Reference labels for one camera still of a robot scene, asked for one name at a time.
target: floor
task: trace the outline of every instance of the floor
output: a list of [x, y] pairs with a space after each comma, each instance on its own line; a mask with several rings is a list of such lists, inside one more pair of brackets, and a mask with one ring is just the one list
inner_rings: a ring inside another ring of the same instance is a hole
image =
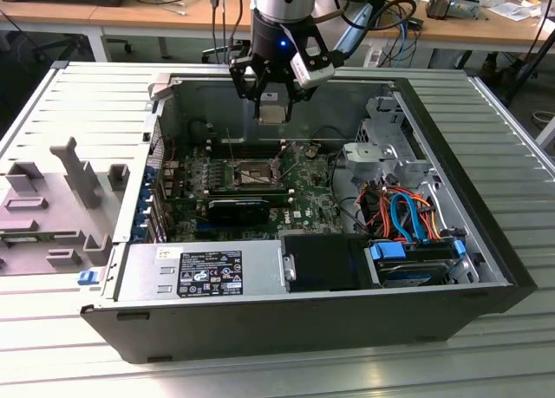
[[[32, 94], [38, 82], [49, 68], [48, 62], [36, 62], [31, 49], [32, 42], [44, 44], [62, 38], [57, 34], [33, 33], [31, 39], [19, 35], [12, 38], [11, 51], [0, 52], [0, 134], [3, 134], [15, 119]], [[166, 62], [160, 56], [158, 43], [155, 38], [129, 37], [133, 46], [133, 53], [127, 54], [121, 44], [110, 44], [110, 50], [115, 62]], [[167, 46], [172, 62], [200, 62], [202, 49], [212, 46], [210, 40], [168, 38]], [[61, 53], [60, 49], [48, 51], [50, 59], [55, 60]], [[454, 57], [458, 53], [441, 51], [434, 63], [435, 68], [448, 69], [453, 67]], [[476, 75], [484, 61], [486, 54], [473, 53], [468, 60], [465, 70]], [[93, 61], [91, 55], [73, 53], [72, 60]], [[363, 61], [363, 52], [359, 51], [349, 61], [349, 65], [360, 66]], [[412, 67], [424, 67], [425, 61], [417, 50], [412, 61]], [[498, 68], [505, 67], [509, 60], [500, 55]], [[513, 115], [522, 123], [532, 136], [536, 136], [542, 125], [532, 120], [532, 113], [536, 111], [555, 112], [555, 55], [547, 56], [539, 66], [539, 75], [531, 79], [521, 89], [510, 107]]]

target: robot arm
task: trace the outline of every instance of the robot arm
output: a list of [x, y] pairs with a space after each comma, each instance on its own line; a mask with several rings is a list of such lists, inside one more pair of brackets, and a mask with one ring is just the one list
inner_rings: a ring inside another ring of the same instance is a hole
[[[317, 23], [327, 19], [312, 17], [316, 0], [254, 0], [252, 13], [252, 41], [247, 57], [232, 60], [230, 73], [242, 99], [255, 103], [255, 118], [260, 116], [260, 97], [269, 82], [283, 83], [287, 88], [289, 104], [285, 122], [291, 119], [293, 105], [309, 100], [317, 87], [328, 81], [335, 68], [341, 67], [362, 39], [373, 28], [384, 11], [409, 3], [412, 10], [406, 11], [404, 18], [379, 29], [387, 29], [406, 22], [414, 13], [416, 4], [412, 0], [394, 0], [384, 5], [372, 16], [366, 26], [352, 23], [343, 12], [349, 6], [328, 14], [328, 19], [341, 16], [351, 28], [356, 29], [353, 48], [344, 53], [341, 50], [328, 50], [317, 28]], [[254, 72], [254, 82], [245, 79], [247, 68]]]

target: motherboard chip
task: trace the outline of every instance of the motherboard chip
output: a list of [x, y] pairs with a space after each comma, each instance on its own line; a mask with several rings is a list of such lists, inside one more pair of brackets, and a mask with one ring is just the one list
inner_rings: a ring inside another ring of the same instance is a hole
[[242, 162], [238, 169], [241, 184], [271, 184], [271, 169], [267, 162]]

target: motherboard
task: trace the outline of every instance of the motherboard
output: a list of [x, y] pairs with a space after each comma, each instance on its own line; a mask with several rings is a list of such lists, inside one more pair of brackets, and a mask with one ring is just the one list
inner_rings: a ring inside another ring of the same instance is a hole
[[319, 146], [196, 146], [164, 170], [168, 241], [274, 239], [341, 233]]

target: blue cable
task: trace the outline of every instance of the blue cable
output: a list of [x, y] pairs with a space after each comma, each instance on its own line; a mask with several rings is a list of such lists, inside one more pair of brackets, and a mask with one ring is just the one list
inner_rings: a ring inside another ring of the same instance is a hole
[[405, 54], [405, 42], [407, 40], [407, 29], [405, 28], [404, 23], [401, 24], [401, 33], [402, 33], [401, 53], [397, 57], [395, 64], [393, 65], [393, 68], [397, 67], [397, 65], [401, 61], [402, 55]]
[[391, 212], [391, 220], [393, 222], [393, 226], [395, 226], [395, 229], [397, 229], [397, 231], [399, 231], [399, 233], [405, 237], [407, 242], [411, 243], [413, 241], [410, 234], [402, 228], [401, 224], [399, 223], [399, 218], [397, 217], [397, 202], [401, 198], [407, 201], [408, 210], [410, 211], [410, 218], [413, 222], [413, 228], [415, 229], [416, 237], [419, 240], [427, 239], [426, 233], [424, 232], [424, 229], [422, 229], [422, 226], [418, 219], [418, 211], [416, 210], [416, 205], [414, 201], [407, 194], [404, 194], [402, 192], [397, 193], [395, 196], [393, 196], [393, 198], [391, 198], [391, 206], [389, 207], [389, 210]]

